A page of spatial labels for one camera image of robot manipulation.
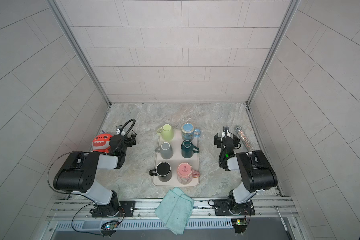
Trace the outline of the light blue butterfly mug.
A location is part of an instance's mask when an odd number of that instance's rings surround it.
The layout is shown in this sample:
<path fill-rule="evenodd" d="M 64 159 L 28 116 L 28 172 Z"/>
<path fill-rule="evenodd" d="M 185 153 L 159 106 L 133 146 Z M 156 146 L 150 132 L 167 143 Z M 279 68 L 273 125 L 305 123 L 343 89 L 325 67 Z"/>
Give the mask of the light blue butterfly mug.
<path fill-rule="evenodd" d="M 192 141 L 194 138 L 201 136 L 201 131 L 196 129 L 191 123 L 185 123 L 181 127 L 182 139 Z"/>

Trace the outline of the light green mug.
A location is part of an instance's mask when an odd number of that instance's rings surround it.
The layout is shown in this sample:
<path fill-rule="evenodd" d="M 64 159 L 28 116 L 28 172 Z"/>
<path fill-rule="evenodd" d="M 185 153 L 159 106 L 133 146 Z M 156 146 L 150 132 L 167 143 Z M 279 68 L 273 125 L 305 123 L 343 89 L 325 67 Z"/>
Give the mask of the light green mug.
<path fill-rule="evenodd" d="M 165 142 L 170 142 L 174 138 L 174 129 L 170 124 L 164 124 L 161 128 L 157 130 L 157 134 L 162 136 L 162 139 Z"/>

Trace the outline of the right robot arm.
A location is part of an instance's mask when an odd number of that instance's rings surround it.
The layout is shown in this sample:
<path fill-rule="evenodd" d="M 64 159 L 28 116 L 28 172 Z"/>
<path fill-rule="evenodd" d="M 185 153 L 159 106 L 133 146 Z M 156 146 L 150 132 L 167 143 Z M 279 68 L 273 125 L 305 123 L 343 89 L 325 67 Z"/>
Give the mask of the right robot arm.
<path fill-rule="evenodd" d="M 239 171 L 242 179 L 226 200 L 214 200 L 216 216 L 253 216 L 252 198 L 258 191 L 277 186 L 275 171 L 261 150 L 236 154 L 240 139 L 229 131 L 229 127 L 223 127 L 221 136 L 214 136 L 214 145 L 221 149 L 219 167 L 225 171 Z"/>

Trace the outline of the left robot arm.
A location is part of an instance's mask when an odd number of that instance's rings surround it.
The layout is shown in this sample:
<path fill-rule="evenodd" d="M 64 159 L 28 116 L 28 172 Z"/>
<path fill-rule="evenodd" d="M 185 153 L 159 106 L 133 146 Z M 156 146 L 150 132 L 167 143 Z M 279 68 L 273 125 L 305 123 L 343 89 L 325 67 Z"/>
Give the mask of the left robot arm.
<path fill-rule="evenodd" d="M 115 191 L 102 186 L 96 180 L 98 169 L 120 169 L 126 160 L 127 148 L 136 144 L 133 131 L 135 119 L 118 128 L 117 134 L 101 134 L 93 141 L 91 152 L 69 152 L 49 187 L 60 194 L 83 196 L 93 203 L 93 218 L 132 217 L 134 201 L 119 201 Z"/>

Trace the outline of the dark green mug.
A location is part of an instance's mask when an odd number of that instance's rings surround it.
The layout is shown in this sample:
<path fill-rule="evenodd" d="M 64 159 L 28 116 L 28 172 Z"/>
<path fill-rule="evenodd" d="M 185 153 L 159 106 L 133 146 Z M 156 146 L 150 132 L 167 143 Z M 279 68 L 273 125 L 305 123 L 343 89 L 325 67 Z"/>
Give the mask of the dark green mug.
<path fill-rule="evenodd" d="M 181 144 L 181 154 L 184 158 L 190 159 L 194 154 L 198 154 L 200 149 L 190 140 L 184 140 Z"/>

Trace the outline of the grey mug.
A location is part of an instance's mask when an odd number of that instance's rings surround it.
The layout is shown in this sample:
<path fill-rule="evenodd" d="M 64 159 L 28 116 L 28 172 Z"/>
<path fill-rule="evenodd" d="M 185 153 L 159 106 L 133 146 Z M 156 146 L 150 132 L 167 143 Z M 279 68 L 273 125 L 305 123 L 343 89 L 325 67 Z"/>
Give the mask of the grey mug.
<path fill-rule="evenodd" d="M 170 143 L 163 142 L 159 147 L 155 149 L 156 153 L 160 153 L 164 160 L 169 160 L 174 155 L 173 148 Z"/>

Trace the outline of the black mug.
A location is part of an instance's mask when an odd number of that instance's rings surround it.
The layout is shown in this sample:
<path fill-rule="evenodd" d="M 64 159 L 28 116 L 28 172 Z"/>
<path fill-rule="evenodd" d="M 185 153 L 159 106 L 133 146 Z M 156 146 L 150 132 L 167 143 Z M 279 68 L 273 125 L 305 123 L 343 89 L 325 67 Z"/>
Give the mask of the black mug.
<path fill-rule="evenodd" d="M 160 162 L 155 169 L 149 170 L 149 175 L 158 177 L 161 182 L 168 182 L 172 178 L 172 168 L 168 162 Z"/>

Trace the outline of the pink glass mug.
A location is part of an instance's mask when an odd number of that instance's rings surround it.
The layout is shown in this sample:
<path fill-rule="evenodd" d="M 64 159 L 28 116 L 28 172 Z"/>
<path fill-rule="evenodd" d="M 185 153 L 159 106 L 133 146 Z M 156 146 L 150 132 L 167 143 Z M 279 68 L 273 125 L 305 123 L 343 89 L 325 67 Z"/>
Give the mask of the pink glass mug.
<path fill-rule="evenodd" d="M 200 173 L 193 169 L 192 165 L 183 162 L 179 164 L 177 168 L 177 179 L 180 184 L 187 185 L 189 184 L 193 178 L 199 178 Z"/>

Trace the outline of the clear tube with grains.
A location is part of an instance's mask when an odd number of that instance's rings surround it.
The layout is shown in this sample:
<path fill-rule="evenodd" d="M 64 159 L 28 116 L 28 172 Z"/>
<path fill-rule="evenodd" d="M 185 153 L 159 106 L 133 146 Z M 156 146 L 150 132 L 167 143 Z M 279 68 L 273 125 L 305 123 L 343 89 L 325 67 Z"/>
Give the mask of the clear tube with grains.
<path fill-rule="evenodd" d="M 247 138 L 245 132 L 243 131 L 241 126 L 235 126 L 235 131 L 238 134 L 239 138 L 243 142 L 244 146 L 248 150 L 248 152 L 253 152 L 255 149 L 252 146 L 250 140 Z"/>

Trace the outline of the red monster plush toy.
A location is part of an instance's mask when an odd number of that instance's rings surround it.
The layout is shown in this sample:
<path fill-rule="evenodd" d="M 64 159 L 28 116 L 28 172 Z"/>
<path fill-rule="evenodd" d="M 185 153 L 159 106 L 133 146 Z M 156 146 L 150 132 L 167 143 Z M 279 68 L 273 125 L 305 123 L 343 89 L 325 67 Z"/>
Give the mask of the red monster plush toy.
<path fill-rule="evenodd" d="M 93 151 L 101 152 L 101 153 L 109 153 L 111 146 L 110 146 L 110 138 L 112 135 L 103 133 L 96 136 L 92 141 Z"/>

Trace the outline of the beige tray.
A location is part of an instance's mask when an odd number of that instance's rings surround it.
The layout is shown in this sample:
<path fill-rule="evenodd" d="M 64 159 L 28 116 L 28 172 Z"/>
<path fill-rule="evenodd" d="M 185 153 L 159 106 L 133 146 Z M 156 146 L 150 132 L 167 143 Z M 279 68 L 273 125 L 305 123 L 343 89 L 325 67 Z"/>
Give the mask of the beige tray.
<path fill-rule="evenodd" d="M 193 156 L 189 159 L 186 159 L 181 154 L 181 143 L 184 140 L 182 139 L 182 131 L 181 130 L 174 130 L 174 138 L 170 141 L 170 145 L 173 148 L 174 155 L 169 160 L 165 160 L 161 157 L 160 153 L 156 153 L 155 156 L 155 164 L 154 168 L 160 162 L 168 162 L 171 165 L 171 173 L 172 178 L 167 182 L 162 182 L 159 177 L 152 177 L 153 185 L 157 187 L 183 187 L 183 188 L 190 188 L 196 187 L 200 183 L 200 178 L 192 178 L 191 182 L 187 185 L 183 185 L 178 181 L 177 178 L 177 169 L 179 164 L 183 162 L 189 163 L 194 170 L 199 171 L 199 154 L 194 153 Z"/>

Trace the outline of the teal cloth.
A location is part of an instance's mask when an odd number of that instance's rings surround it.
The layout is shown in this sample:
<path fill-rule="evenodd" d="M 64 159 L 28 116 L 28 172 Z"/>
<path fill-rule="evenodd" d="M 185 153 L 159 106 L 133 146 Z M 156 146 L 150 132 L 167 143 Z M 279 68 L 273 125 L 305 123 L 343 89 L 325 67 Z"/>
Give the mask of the teal cloth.
<path fill-rule="evenodd" d="M 182 235 L 192 214 L 194 200 L 180 188 L 169 190 L 155 210 L 156 216 L 175 235 Z"/>

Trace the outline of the right circuit board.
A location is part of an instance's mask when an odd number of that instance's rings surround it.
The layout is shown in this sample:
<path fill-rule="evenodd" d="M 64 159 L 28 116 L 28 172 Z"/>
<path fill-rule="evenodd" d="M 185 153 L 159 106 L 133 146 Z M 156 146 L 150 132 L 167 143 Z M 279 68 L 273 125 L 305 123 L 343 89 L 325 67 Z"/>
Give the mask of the right circuit board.
<path fill-rule="evenodd" d="M 248 221 L 246 219 L 231 219 L 231 222 L 236 234 L 245 233 L 248 227 Z"/>

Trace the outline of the circuit board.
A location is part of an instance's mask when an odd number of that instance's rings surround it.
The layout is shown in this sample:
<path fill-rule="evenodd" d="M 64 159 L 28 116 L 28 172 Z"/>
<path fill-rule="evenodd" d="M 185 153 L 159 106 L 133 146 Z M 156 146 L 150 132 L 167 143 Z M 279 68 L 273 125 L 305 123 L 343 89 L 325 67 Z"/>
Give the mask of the circuit board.
<path fill-rule="evenodd" d="M 231 222 L 236 234 L 245 233 L 248 227 L 248 221 L 246 219 L 231 219 Z"/>
<path fill-rule="evenodd" d="M 120 221 L 110 221 L 104 223 L 100 228 L 103 237 L 111 237 L 117 231 L 119 224 Z"/>

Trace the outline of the left circuit board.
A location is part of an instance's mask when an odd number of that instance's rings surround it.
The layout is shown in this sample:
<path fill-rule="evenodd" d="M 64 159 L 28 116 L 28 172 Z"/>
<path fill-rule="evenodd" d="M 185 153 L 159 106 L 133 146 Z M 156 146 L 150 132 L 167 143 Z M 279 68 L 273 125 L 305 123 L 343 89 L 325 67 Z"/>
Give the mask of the left circuit board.
<path fill-rule="evenodd" d="M 110 221 L 104 223 L 100 228 L 103 237 L 111 237 L 117 231 L 119 224 L 120 221 Z"/>

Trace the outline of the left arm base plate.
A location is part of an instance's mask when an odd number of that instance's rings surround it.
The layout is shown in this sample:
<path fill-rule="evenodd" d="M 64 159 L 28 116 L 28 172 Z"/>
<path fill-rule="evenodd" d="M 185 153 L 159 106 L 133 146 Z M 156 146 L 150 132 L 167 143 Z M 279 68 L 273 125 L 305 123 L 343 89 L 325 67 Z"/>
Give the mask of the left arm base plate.
<path fill-rule="evenodd" d="M 117 218 L 132 217 L 135 209 L 135 201 L 111 201 L 107 205 L 94 205 L 90 210 L 93 218 Z"/>

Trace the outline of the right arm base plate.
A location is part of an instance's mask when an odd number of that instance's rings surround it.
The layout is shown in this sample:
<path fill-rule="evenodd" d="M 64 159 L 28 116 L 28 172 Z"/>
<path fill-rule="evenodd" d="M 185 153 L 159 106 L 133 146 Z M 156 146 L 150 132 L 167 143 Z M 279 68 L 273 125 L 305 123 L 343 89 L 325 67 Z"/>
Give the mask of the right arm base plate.
<path fill-rule="evenodd" d="M 254 216 L 256 214 L 252 201 L 237 204 L 229 200 L 212 200 L 216 216 Z"/>

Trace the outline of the aluminium mounting rail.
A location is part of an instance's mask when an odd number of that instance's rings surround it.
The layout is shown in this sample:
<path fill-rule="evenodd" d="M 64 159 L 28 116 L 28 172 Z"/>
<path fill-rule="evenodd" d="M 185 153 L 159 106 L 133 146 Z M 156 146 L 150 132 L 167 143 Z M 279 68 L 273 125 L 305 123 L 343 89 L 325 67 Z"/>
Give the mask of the aluminium mounting rail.
<path fill-rule="evenodd" d="M 134 205 L 128 207 L 122 204 L 121 216 L 93 218 L 90 210 L 94 204 L 83 200 L 54 202 L 46 219 L 52 220 L 168 220 L 169 217 L 181 216 L 190 218 L 212 218 L 216 216 L 214 203 L 208 199 L 177 198 L 164 199 L 134 199 Z M 249 209 L 245 214 L 255 214 L 255 217 L 297 217 L 298 211 L 291 198 L 260 196 L 251 199 Z"/>

